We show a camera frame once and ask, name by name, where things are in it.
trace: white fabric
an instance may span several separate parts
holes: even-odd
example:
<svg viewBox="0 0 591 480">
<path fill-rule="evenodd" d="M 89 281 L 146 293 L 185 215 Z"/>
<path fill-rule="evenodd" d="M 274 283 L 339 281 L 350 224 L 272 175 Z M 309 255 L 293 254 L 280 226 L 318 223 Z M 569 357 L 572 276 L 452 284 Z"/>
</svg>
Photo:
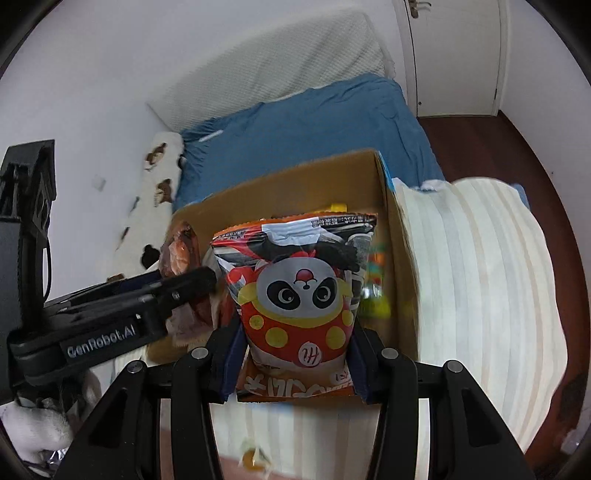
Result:
<svg viewBox="0 0 591 480">
<path fill-rule="evenodd" d="M 50 409 L 11 402 L 0 407 L 0 420 L 18 456 L 26 462 L 42 463 L 45 450 L 67 448 L 74 438 L 66 416 Z"/>
<path fill-rule="evenodd" d="M 340 9 L 245 40 L 177 74 L 148 104 L 171 130 L 181 131 L 367 72 L 384 75 L 384 55 L 369 19 Z"/>
<path fill-rule="evenodd" d="M 499 180 L 394 187 L 417 270 L 419 359 L 462 362 L 525 450 L 567 363 L 544 234 Z M 428 404 L 420 413 L 417 477 L 426 478 Z"/>
<path fill-rule="evenodd" d="M 492 179 L 395 181 L 419 285 L 419 355 L 458 359 L 525 450 L 550 408 L 567 351 L 544 235 L 515 189 Z M 416 478 L 428 473 L 428 400 L 420 402 Z M 379 410 L 212 405 L 217 449 L 238 458 L 251 438 L 274 471 L 309 480 L 366 475 Z"/>
<path fill-rule="evenodd" d="M 160 149 L 163 152 L 155 150 L 160 146 L 163 146 Z M 122 273 L 129 278 L 145 273 L 146 267 L 141 259 L 146 245 L 159 251 L 164 243 L 181 173 L 177 162 L 183 149 L 183 139 L 179 134 L 162 132 L 154 136 L 144 160 L 137 201 L 127 219 L 123 240 L 115 251 L 112 275 Z"/>
</svg>

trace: wooden floor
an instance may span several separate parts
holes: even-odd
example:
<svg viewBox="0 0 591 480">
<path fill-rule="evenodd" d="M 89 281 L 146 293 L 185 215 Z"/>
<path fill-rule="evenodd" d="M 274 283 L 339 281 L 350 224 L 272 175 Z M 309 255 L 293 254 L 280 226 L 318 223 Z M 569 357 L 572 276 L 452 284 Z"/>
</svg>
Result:
<svg viewBox="0 0 591 480">
<path fill-rule="evenodd" d="M 419 121 L 448 181 L 485 176 L 521 184 L 544 231 L 569 352 L 566 374 L 548 417 L 526 453 L 530 465 L 545 477 L 563 459 L 560 445 L 578 421 L 589 368 L 589 302 L 573 231 L 548 175 L 503 114 Z"/>
</svg>

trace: red snack package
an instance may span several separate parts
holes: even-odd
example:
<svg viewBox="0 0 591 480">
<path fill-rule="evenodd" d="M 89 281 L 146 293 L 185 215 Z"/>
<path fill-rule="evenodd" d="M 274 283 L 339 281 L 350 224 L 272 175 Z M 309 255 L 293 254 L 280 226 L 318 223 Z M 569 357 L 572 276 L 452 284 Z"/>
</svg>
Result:
<svg viewBox="0 0 591 480">
<path fill-rule="evenodd" d="M 215 235 L 248 337 L 244 389 L 254 400 L 350 386 L 345 352 L 375 224 L 374 215 L 311 213 Z"/>
</svg>

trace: white pillow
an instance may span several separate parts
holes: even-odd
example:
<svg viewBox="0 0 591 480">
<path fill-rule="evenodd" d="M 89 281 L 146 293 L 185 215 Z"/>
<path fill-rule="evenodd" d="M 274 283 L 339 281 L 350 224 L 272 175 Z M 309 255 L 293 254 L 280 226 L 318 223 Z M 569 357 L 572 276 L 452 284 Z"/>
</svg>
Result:
<svg viewBox="0 0 591 480">
<path fill-rule="evenodd" d="M 142 185 L 115 251 L 112 274 L 135 277 L 158 260 L 160 247 L 173 215 L 173 200 L 181 170 L 178 160 L 184 150 L 179 134 L 154 136 L 144 159 Z"/>
<path fill-rule="evenodd" d="M 173 131 L 362 73 L 384 55 L 362 11 L 340 9 L 283 25 L 177 73 L 148 104 Z"/>
<path fill-rule="evenodd" d="M 567 363 L 544 234 L 499 180 L 429 183 L 436 191 L 394 180 L 418 277 L 419 360 L 462 362 L 525 450 Z"/>
</svg>

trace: white door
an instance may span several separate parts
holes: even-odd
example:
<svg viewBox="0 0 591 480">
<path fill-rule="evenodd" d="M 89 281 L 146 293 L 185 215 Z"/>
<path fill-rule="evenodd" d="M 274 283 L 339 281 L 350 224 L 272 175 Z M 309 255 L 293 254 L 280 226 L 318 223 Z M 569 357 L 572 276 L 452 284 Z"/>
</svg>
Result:
<svg viewBox="0 0 591 480">
<path fill-rule="evenodd" d="M 498 0 L 405 0 L 413 38 L 418 116 L 494 113 Z"/>
</svg>

